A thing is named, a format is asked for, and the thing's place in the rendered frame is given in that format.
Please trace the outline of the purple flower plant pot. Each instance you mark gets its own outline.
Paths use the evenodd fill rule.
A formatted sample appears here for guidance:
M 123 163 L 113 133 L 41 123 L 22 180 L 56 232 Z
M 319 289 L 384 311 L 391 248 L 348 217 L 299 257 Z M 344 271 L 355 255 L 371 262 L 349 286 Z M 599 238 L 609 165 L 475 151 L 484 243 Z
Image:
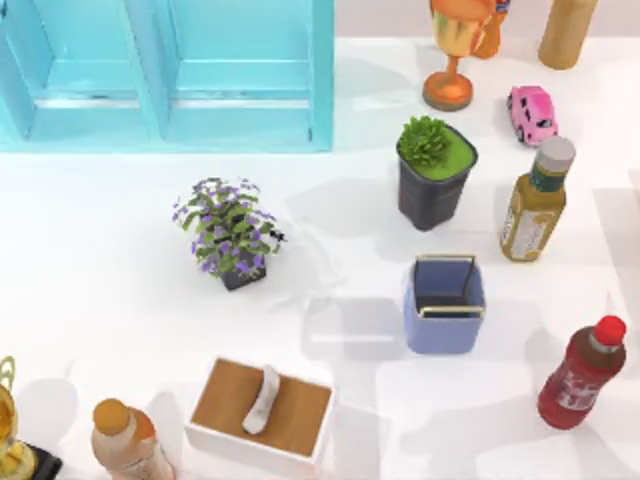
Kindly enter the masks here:
M 193 231 L 191 254 L 199 269 L 220 279 L 229 291 L 266 276 L 266 259 L 286 241 L 276 218 L 261 209 L 260 188 L 247 178 L 208 177 L 188 199 L 173 204 L 172 221 Z

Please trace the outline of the green plant dark pot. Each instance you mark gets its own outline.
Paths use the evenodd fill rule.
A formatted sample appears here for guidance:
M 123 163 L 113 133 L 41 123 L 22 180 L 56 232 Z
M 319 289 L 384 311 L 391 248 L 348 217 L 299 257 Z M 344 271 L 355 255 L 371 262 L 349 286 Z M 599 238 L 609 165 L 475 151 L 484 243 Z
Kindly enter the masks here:
M 400 212 L 419 231 L 450 220 L 478 160 L 475 146 L 446 122 L 425 115 L 404 124 L 396 152 Z

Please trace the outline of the white tissue box wooden top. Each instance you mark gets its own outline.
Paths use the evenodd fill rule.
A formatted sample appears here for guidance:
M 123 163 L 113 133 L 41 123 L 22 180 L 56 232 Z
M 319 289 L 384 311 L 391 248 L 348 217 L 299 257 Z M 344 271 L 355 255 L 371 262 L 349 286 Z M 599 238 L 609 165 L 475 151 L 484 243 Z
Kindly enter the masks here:
M 326 383 L 218 357 L 184 429 L 207 454 L 288 480 L 320 480 L 335 398 Z

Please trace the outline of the light blue rack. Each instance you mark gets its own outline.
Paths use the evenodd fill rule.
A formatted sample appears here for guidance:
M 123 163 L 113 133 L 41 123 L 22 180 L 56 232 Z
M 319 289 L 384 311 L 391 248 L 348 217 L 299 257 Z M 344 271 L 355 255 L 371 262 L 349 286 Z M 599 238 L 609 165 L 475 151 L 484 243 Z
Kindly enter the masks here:
M 0 152 L 316 152 L 334 0 L 0 0 Z

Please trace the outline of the yellow bottle with grey cap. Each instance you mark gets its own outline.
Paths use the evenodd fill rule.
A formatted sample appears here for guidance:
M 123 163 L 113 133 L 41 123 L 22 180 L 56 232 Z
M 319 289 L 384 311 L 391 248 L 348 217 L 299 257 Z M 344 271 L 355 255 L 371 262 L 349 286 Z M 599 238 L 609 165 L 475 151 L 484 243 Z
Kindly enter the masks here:
M 549 137 L 539 145 L 529 172 L 516 181 L 499 237 L 511 261 L 539 258 L 566 206 L 565 179 L 575 156 L 570 140 Z

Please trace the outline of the orange trophy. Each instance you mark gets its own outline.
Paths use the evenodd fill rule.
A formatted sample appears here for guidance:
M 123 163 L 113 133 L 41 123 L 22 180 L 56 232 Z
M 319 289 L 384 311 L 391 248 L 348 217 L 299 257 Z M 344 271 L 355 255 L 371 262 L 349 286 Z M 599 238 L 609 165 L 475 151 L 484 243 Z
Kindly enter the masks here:
M 458 73 L 459 60 L 480 45 L 495 12 L 495 0 L 430 0 L 430 11 L 436 46 L 447 55 L 448 63 L 444 71 L 425 79 L 423 99 L 434 109 L 459 111 L 473 97 L 471 81 Z

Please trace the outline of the pink toy car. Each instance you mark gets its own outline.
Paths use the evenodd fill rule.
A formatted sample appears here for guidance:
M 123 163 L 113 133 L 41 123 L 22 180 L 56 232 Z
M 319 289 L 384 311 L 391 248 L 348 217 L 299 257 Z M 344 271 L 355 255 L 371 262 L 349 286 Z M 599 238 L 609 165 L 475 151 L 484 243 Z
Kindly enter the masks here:
M 550 95 L 540 86 L 514 86 L 506 101 L 518 141 L 536 148 L 558 134 L 558 124 Z

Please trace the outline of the pale bottle with orange cap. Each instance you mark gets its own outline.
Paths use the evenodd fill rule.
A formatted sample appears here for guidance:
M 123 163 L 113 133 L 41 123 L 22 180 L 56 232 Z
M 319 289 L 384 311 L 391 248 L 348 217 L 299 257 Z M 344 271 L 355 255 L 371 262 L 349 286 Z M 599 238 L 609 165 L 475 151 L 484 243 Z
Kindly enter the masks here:
M 93 410 L 91 444 L 112 480 L 176 480 L 147 414 L 115 398 Z

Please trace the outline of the red bottle with red cap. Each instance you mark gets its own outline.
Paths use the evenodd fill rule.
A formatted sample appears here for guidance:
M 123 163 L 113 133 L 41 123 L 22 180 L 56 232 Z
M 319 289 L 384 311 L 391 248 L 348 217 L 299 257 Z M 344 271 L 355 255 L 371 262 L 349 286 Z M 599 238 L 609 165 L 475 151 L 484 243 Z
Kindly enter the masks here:
M 538 413 L 548 425 L 569 430 L 586 418 L 600 390 L 626 362 L 626 332 L 621 318 L 607 315 L 571 336 L 562 362 L 538 395 Z

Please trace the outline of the tan cylindrical bottle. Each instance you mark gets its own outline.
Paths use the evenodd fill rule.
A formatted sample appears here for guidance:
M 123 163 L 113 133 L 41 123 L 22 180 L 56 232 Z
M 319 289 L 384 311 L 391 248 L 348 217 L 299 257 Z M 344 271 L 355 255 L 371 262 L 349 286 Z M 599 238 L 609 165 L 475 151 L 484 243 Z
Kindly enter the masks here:
M 578 62 L 598 0 L 553 0 L 539 48 L 541 63 L 554 70 Z

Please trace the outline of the gold trophy on black base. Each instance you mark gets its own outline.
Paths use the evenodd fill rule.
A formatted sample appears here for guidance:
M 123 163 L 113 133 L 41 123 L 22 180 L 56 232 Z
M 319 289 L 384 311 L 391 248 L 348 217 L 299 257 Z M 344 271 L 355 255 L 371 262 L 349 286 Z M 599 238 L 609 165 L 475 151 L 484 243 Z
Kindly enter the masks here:
M 56 480 L 63 462 L 17 438 L 18 413 L 11 393 L 15 359 L 0 360 L 0 480 Z

